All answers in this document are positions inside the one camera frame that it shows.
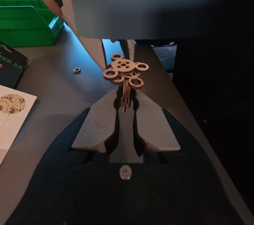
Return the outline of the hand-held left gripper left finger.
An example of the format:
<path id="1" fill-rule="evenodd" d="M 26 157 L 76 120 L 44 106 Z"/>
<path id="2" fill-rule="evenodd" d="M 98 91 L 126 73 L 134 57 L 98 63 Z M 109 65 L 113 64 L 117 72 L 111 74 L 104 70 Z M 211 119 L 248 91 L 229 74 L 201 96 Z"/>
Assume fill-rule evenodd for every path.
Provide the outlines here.
<path id="1" fill-rule="evenodd" d="M 118 141 L 113 140 L 117 131 L 118 109 L 114 102 L 120 93 L 115 87 L 94 103 L 84 120 L 71 148 L 73 150 L 97 151 L 111 154 Z"/>

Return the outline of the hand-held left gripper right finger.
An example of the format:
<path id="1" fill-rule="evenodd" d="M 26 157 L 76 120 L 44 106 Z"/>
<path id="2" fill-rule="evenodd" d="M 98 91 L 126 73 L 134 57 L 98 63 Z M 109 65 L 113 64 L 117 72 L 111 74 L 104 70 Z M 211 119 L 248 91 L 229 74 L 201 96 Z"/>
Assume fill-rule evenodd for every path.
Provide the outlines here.
<path id="1" fill-rule="evenodd" d="M 134 148 L 140 157 L 144 151 L 175 152 L 181 149 L 162 108 L 140 90 L 133 92 Z"/>

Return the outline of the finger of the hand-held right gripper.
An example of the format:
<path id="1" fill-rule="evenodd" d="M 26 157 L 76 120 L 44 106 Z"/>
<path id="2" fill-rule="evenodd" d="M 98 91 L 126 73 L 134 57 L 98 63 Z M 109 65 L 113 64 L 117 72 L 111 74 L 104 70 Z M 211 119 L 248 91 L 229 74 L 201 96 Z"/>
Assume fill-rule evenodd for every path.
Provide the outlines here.
<path id="1" fill-rule="evenodd" d="M 134 52 L 135 52 L 135 40 L 134 39 L 119 39 L 120 46 L 123 51 L 125 59 L 134 61 Z"/>
<path id="2" fill-rule="evenodd" d="M 62 2 L 63 6 L 61 7 L 61 11 L 66 24 L 68 24 L 92 60 L 101 68 L 102 71 L 105 71 L 108 67 L 102 40 L 89 39 L 78 36 L 76 29 L 77 22 L 75 21 L 74 17 L 72 0 L 62 0 Z"/>

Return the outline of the wooden model assembly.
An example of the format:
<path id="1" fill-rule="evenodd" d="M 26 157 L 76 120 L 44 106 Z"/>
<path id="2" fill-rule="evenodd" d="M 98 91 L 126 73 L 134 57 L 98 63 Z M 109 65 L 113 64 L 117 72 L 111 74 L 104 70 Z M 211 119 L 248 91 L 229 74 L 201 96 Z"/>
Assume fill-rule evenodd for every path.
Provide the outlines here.
<path id="1" fill-rule="evenodd" d="M 125 59 L 121 54 L 113 54 L 111 60 L 112 63 L 107 65 L 103 77 L 115 85 L 121 85 L 120 106 L 125 112 L 131 105 L 132 90 L 139 90 L 143 87 L 144 81 L 139 76 L 140 73 L 149 70 L 149 65 Z"/>

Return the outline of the green plastic storage bin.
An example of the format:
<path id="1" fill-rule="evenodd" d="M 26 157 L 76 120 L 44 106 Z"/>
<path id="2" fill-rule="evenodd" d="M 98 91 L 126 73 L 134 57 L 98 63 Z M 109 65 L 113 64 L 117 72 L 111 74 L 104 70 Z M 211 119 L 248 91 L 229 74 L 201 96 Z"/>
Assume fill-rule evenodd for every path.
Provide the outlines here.
<path id="1" fill-rule="evenodd" d="M 0 0 L 0 40 L 10 47 L 55 45 L 63 26 L 43 0 Z"/>

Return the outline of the black printed package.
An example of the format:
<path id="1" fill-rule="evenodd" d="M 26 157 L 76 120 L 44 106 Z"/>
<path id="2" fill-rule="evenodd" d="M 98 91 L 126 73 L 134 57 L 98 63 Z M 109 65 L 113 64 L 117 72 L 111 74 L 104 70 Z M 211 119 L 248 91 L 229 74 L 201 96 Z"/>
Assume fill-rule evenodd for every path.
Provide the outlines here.
<path id="1" fill-rule="evenodd" d="M 16 89 L 27 63 L 26 56 L 0 42 L 0 85 Z"/>

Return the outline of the white gear picture sheet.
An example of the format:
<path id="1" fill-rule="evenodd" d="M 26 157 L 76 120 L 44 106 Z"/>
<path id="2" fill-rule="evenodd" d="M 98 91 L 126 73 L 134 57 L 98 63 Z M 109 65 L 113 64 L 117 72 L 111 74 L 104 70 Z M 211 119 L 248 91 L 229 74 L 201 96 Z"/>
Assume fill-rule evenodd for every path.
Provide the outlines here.
<path id="1" fill-rule="evenodd" d="M 0 163 L 4 160 L 37 97 L 0 86 Z"/>

